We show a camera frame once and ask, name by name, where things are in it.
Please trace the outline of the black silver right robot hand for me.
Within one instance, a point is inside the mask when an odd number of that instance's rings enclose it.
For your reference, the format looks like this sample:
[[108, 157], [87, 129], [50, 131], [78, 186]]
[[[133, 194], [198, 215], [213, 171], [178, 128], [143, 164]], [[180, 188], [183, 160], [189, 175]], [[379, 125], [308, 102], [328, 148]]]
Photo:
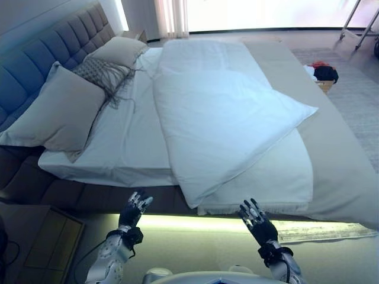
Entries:
[[253, 198], [240, 204], [238, 215], [260, 246], [278, 241], [277, 229]]

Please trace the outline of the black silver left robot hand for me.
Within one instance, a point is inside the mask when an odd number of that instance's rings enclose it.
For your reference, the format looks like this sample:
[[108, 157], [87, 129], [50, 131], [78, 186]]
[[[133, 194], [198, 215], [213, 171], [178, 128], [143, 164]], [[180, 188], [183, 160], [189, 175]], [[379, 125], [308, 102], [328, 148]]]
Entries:
[[119, 226], [135, 227], [140, 217], [153, 202], [152, 196], [147, 196], [145, 191], [135, 191], [129, 197], [126, 206], [121, 210], [118, 219]]

